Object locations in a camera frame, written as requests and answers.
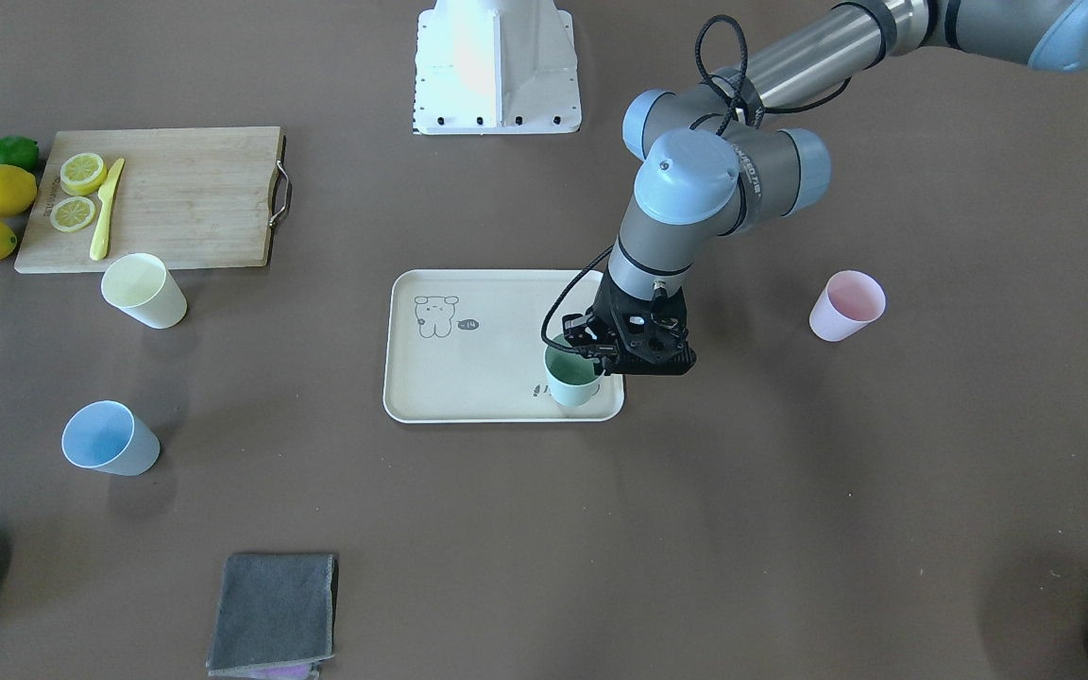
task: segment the cutting board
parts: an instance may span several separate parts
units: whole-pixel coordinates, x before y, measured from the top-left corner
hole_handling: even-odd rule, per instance
[[[103,271],[128,254],[157,255],[169,269],[263,267],[284,133],[280,127],[100,129],[57,133],[18,244],[21,274]],[[49,224],[61,164],[94,151],[125,159],[111,212],[108,257],[91,260],[95,224],[62,233]],[[99,197],[90,194],[96,210]]]

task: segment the pink cup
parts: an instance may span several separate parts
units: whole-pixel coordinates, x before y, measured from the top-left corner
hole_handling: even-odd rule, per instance
[[[808,314],[808,327],[823,341],[838,343],[880,319],[888,306],[885,288],[861,271],[841,271],[829,276],[829,283],[817,297]]]

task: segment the white tray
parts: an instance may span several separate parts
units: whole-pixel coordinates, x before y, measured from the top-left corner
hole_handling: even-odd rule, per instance
[[[411,270],[393,283],[384,410],[400,422],[597,422],[623,405],[623,376],[605,375],[585,405],[547,393],[541,322],[577,271]],[[601,272],[553,316],[582,313]]]

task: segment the gray towel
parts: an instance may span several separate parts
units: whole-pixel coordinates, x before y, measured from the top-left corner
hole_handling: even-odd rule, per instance
[[[302,680],[333,657],[333,555],[225,560],[208,676]]]

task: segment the plastic knife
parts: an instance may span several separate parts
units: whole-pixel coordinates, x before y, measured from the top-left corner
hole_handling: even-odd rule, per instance
[[[108,180],[99,186],[99,221],[95,224],[95,235],[90,237],[90,259],[102,260],[108,255],[108,232],[111,230],[111,206],[115,201],[120,172],[125,168],[125,159],[116,159],[108,171]]]

